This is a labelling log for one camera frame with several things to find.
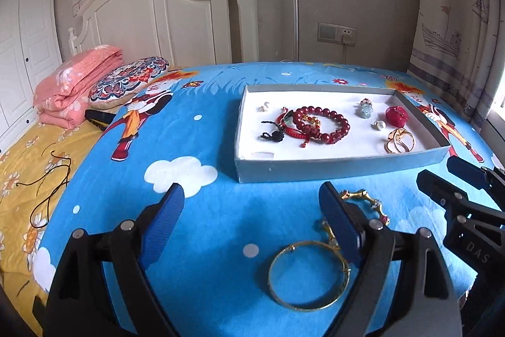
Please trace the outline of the yellow floral bed sheet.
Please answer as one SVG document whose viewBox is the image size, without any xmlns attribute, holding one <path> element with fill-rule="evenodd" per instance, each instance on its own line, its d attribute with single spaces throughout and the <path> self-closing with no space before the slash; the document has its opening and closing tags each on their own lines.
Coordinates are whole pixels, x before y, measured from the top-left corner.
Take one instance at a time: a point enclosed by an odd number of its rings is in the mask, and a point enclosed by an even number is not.
<svg viewBox="0 0 505 337">
<path fill-rule="evenodd" d="M 1 286 L 37 336 L 33 300 L 48 293 L 33 265 L 53 210 L 100 134 L 88 122 L 72 129 L 39 122 L 1 154 Z"/>
</svg>

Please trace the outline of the white wardrobe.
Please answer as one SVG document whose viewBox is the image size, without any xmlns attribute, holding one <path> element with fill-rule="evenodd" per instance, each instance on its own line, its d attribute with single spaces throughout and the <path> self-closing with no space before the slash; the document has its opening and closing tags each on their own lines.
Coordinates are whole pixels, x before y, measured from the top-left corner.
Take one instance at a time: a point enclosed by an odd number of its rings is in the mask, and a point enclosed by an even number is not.
<svg viewBox="0 0 505 337">
<path fill-rule="evenodd" d="M 62 64 L 54 0 L 1 0 L 1 153 L 37 120 L 36 86 Z"/>
</svg>

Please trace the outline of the silver metal pole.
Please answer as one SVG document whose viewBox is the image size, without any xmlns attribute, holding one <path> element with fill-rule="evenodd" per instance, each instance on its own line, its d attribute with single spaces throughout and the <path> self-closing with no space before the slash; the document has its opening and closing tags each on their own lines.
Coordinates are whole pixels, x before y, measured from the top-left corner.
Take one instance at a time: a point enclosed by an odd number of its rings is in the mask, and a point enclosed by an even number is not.
<svg viewBox="0 0 505 337">
<path fill-rule="evenodd" d="M 293 61 L 300 59 L 300 18 L 299 18 L 299 0 L 293 0 Z"/>
</svg>

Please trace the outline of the ship print curtain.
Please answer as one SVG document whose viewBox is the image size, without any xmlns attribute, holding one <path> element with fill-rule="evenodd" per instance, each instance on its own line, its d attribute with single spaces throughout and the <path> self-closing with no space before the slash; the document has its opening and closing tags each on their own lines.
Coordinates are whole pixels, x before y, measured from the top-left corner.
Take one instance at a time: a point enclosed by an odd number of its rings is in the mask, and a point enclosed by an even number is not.
<svg viewBox="0 0 505 337">
<path fill-rule="evenodd" d="M 419 0 L 407 71 L 480 130 L 504 76 L 504 0 Z"/>
</svg>

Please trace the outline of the gold double ring bangle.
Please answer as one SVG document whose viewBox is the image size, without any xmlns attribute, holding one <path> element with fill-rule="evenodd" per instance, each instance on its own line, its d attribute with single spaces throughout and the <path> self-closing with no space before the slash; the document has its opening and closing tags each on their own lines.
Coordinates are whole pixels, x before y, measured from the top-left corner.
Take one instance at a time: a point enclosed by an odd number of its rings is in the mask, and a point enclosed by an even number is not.
<svg viewBox="0 0 505 337">
<path fill-rule="evenodd" d="M 397 128 L 389 133 L 384 149 L 388 154 L 409 153 L 416 145 L 415 137 L 405 128 Z"/>
</svg>

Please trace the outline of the clear crystal pendant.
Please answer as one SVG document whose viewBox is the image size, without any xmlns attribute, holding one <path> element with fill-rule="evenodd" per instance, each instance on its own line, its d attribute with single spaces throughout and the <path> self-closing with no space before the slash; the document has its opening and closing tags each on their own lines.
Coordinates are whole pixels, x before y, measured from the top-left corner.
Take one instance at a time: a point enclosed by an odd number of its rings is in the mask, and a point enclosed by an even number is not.
<svg viewBox="0 0 505 337">
<path fill-rule="evenodd" d="M 372 101 L 368 98 L 364 98 L 363 100 L 361 100 L 357 107 L 356 113 L 360 118 L 363 119 L 371 118 L 371 115 L 373 113 Z"/>
</svg>

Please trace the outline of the wall switch socket panel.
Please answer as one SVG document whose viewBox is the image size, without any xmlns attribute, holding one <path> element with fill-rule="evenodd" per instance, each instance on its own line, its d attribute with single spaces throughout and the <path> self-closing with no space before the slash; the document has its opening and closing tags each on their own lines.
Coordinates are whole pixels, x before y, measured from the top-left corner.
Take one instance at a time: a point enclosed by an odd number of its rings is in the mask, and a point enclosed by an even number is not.
<svg viewBox="0 0 505 337">
<path fill-rule="evenodd" d="M 318 42 L 355 47 L 356 33 L 354 27 L 318 23 Z"/>
</svg>

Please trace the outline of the white pearl earring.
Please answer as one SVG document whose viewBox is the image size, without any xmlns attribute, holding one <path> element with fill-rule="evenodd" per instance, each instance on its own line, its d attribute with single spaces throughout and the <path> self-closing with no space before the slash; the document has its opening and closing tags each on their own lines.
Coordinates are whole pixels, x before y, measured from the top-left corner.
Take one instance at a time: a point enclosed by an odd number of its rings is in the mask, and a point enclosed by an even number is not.
<svg viewBox="0 0 505 337">
<path fill-rule="evenodd" d="M 385 121 L 375 121 L 372 125 L 376 130 L 383 130 L 387 126 Z"/>
<path fill-rule="evenodd" d="M 260 112 L 266 112 L 266 111 L 268 111 L 268 110 L 269 110 L 269 108 L 270 108 L 270 103 L 269 103 L 269 102 L 264 102 L 264 104 L 263 104 L 263 105 L 261 105 L 261 106 L 258 108 L 258 110 L 259 110 Z"/>
</svg>

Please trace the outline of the white bed headboard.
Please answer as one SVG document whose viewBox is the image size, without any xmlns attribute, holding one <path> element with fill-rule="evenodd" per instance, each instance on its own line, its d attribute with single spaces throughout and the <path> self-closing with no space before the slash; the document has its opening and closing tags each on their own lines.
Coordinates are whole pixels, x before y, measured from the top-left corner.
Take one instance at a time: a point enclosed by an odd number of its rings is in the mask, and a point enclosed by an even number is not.
<svg viewBox="0 0 505 337">
<path fill-rule="evenodd" d="M 163 57 L 171 67 L 231 64 L 232 36 L 243 63 L 259 60 L 258 0 L 86 0 L 79 33 L 68 30 L 72 54 L 114 45 L 126 62 Z"/>
</svg>

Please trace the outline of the blue cartoon tablecloth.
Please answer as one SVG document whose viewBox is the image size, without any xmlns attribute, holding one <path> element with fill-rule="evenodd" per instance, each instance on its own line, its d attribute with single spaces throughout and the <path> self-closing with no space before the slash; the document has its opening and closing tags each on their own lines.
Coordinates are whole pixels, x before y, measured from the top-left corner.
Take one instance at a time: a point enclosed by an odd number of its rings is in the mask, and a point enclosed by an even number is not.
<svg viewBox="0 0 505 337">
<path fill-rule="evenodd" d="M 287 182 L 240 183 L 235 131 L 247 86 L 394 89 L 449 141 L 449 153 L 480 166 L 502 166 L 503 145 L 489 146 L 474 127 L 415 77 L 334 63 L 248 63 L 183 71 L 168 82 L 160 111 L 140 110 L 138 136 L 123 142 L 127 108 L 64 191 L 33 261 L 33 277 L 49 290 L 70 233 L 102 233 L 156 203 L 173 183 L 186 202 L 160 259 L 147 274 L 184 336 L 320 336 L 336 307 L 303 314 L 276 304 L 266 271 L 275 251 L 317 239 L 320 183 L 302 164 Z"/>
</svg>

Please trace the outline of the red flower hair clip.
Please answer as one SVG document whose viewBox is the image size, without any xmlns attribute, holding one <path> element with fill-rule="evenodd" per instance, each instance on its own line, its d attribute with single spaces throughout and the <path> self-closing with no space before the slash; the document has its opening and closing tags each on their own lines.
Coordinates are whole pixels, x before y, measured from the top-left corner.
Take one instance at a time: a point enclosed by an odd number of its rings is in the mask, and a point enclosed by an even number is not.
<svg viewBox="0 0 505 337">
<path fill-rule="evenodd" d="M 385 110 L 385 119 L 391 126 L 403 128 L 409 120 L 409 115 L 402 106 L 391 106 Z"/>
</svg>

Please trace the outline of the grey shallow tray box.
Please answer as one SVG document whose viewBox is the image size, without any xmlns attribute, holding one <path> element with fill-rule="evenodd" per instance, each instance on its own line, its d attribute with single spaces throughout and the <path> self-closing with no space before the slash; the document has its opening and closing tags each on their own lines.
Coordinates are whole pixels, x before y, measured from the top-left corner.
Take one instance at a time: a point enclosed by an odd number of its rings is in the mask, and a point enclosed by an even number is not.
<svg viewBox="0 0 505 337">
<path fill-rule="evenodd" d="M 372 101 L 371 118 L 360 118 L 361 100 Z M 266 112 L 258 108 L 270 103 Z M 416 140 L 409 153 L 388 154 L 396 128 L 385 110 L 402 106 Z M 376 130 L 375 121 L 385 121 Z M 402 93 L 393 89 L 331 85 L 247 86 L 235 137 L 235 166 L 241 183 L 329 180 L 381 174 L 441 162 L 449 142 Z"/>
</svg>

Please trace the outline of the gold bamboo bangle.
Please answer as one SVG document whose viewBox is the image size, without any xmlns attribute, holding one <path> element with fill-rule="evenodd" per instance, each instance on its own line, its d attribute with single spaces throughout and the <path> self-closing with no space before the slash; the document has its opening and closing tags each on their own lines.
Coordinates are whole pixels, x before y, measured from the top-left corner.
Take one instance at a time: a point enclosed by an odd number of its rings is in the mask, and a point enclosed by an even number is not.
<svg viewBox="0 0 505 337">
<path fill-rule="evenodd" d="M 344 190 L 338 193 L 345 202 L 354 203 L 361 208 L 363 214 L 365 215 L 365 237 L 366 230 L 370 227 L 370 222 L 372 223 L 371 228 L 378 230 L 381 230 L 390 224 L 390 218 L 383 212 L 382 202 L 378 199 L 372 198 L 366 190 L 360 190 L 358 192 L 349 192 L 348 190 Z M 329 245 L 336 250 L 341 250 L 334 233 L 324 216 L 322 225 L 328 235 Z"/>
</svg>

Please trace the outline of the pink folded quilt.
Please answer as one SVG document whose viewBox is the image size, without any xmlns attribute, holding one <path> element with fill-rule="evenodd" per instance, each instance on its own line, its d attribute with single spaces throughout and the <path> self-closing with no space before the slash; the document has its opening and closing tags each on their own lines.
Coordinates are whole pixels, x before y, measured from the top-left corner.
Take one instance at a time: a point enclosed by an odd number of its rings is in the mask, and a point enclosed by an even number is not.
<svg viewBox="0 0 505 337">
<path fill-rule="evenodd" d="M 64 129 L 82 124 L 90 89 L 121 65 L 122 50 L 112 45 L 99 45 L 71 57 L 36 86 L 33 107 L 39 122 Z"/>
</svg>

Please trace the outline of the patterned round pillow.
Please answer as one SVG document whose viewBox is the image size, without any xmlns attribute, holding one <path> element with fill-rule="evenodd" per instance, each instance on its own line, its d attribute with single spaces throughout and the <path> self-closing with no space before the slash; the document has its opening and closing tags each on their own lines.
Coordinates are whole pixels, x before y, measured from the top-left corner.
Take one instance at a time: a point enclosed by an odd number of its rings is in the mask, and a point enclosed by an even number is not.
<svg viewBox="0 0 505 337">
<path fill-rule="evenodd" d="M 108 110 L 121 106 L 139 90 L 169 71 L 169 63 L 162 57 L 145 57 L 123 64 L 102 77 L 88 95 L 92 109 Z"/>
</svg>

